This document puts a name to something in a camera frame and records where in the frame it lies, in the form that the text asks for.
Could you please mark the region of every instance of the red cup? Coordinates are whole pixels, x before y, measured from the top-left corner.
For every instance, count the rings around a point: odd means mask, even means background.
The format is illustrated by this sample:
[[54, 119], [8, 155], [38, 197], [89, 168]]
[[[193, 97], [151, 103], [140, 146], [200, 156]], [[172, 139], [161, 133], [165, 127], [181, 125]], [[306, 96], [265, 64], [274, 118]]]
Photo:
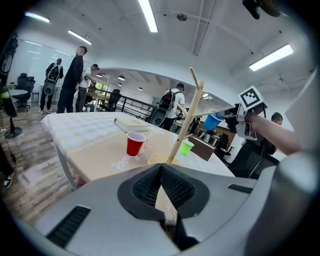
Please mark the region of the red cup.
[[147, 138], [143, 134], [136, 131], [129, 131], [126, 136], [128, 137], [126, 153], [129, 156], [135, 157], [138, 155], [144, 141]]

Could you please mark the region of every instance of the black stand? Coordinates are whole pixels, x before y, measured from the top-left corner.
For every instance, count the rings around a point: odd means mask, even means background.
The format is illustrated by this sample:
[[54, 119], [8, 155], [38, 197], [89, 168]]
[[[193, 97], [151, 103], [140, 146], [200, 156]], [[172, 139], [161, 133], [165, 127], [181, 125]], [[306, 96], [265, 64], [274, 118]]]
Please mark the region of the black stand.
[[15, 127], [12, 117], [10, 116], [10, 132], [5, 136], [6, 139], [13, 139], [22, 133], [20, 127]]

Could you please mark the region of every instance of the black and white square marker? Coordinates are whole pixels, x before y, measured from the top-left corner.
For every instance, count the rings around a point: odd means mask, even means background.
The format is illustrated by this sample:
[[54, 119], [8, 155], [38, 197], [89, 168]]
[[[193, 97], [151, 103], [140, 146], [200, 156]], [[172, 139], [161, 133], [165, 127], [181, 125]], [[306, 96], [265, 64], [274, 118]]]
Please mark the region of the black and white square marker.
[[240, 97], [243, 103], [245, 104], [246, 108], [249, 108], [250, 106], [260, 101], [260, 98], [258, 97], [253, 88], [245, 91], [243, 94], [240, 95]]

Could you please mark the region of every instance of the blue cup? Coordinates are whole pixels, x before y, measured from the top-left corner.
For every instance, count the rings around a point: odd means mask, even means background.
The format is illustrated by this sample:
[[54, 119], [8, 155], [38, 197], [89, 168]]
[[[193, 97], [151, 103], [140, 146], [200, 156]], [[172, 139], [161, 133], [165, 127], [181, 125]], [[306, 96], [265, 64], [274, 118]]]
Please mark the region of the blue cup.
[[213, 112], [213, 114], [210, 114], [207, 116], [205, 122], [204, 122], [204, 129], [206, 131], [211, 131], [214, 128], [216, 128], [216, 126], [223, 121], [223, 118], [218, 118], [216, 119], [215, 117], [217, 116], [217, 112]]

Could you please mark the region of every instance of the gray pants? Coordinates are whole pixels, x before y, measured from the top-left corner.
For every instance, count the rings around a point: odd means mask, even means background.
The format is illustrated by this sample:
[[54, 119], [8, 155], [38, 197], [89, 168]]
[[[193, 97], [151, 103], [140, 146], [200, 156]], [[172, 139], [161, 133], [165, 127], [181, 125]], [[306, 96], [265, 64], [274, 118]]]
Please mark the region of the gray pants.
[[78, 98], [75, 102], [75, 112], [83, 112], [83, 108], [86, 103], [87, 89], [79, 87]]

